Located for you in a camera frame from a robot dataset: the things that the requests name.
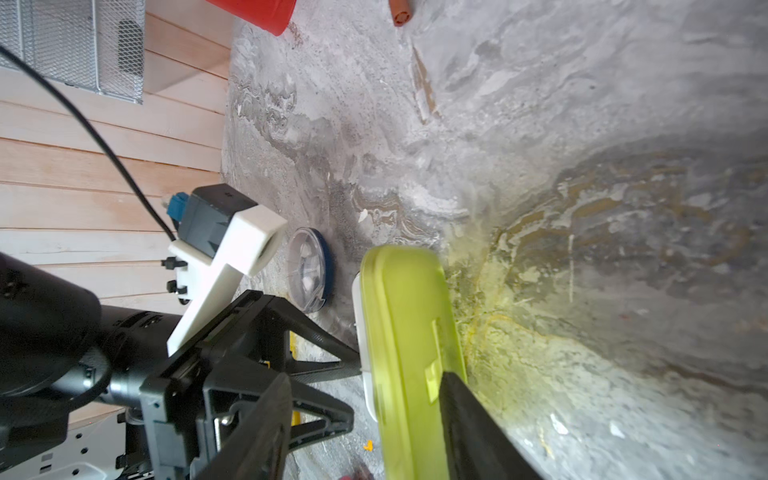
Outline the round dark blue pillbox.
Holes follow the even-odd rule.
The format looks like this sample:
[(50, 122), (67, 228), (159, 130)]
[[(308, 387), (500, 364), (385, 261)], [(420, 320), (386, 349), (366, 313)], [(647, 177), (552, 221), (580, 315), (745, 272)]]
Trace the round dark blue pillbox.
[(332, 296), (333, 255), (320, 231), (298, 228), (288, 244), (287, 273), (292, 302), (305, 314), (318, 312)]

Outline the red pen cup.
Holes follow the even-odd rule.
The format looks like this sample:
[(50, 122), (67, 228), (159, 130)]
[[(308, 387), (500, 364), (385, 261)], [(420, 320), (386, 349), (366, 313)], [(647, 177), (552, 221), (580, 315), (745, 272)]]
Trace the red pen cup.
[(208, 3), (274, 36), (288, 27), (296, 0), (208, 0)]

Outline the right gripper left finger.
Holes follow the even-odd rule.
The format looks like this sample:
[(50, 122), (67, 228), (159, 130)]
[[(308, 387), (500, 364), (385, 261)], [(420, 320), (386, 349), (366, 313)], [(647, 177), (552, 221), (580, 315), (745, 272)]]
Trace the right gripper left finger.
[(280, 373), (197, 479), (281, 479), (291, 415), (290, 380)]

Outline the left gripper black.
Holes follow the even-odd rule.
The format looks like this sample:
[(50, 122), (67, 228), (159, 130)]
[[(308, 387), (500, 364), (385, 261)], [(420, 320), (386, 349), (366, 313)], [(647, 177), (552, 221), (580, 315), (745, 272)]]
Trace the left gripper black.
[[(294, 359), (291, 333), (337, 360)], [(291, 427), (290, 452), (353, 431), (353, 408), (306, 384), (359, 375), (359, 353), (288, 300), (248, 291), (157, 367), (140, 388), (155, 478), (197, 479), (280, 373), (293, 378), (292, 410), (309, 417)]]

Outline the brown handled screwdriver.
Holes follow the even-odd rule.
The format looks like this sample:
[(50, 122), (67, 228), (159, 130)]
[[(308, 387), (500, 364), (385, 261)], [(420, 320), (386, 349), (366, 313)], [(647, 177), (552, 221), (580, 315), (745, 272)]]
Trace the brown handled screwdriver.
[(409, 0), (389, 0), (388, 1), (393, 24), (396, 27), (402, 27), (412, 17), (412, 9)]

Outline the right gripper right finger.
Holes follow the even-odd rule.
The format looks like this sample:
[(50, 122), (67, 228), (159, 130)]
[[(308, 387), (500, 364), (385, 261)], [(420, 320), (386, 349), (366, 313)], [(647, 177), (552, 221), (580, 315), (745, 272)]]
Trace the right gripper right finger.
[(443, 374), (439, 401), (452, 479), (541, 477), (457, 374)]

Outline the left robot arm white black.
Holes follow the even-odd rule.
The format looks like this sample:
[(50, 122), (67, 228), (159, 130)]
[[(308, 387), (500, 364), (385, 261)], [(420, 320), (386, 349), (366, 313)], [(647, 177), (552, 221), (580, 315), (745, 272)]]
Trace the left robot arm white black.
[(105, 306), (87, 289), (1, 259), (1, 468), (45, 468), (70, 415), (122, 407), (136, 446), (119, 476), (279, 479), (287, 455), (350, 433), (353, 409), (317, 384), (359, 354), (287, 299), (248, 290), (174, 353), (179, 316)]

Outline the green lid white pillbox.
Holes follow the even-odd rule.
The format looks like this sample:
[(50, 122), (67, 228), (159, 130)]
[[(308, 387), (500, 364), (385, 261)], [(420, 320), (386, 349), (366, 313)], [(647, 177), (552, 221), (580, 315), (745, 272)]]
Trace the green lid white pillbox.
[(385, 475), (446, 479), (441, 380), (467, 375), (441, 262), (426, 248), (375, 247), (358, 290)]

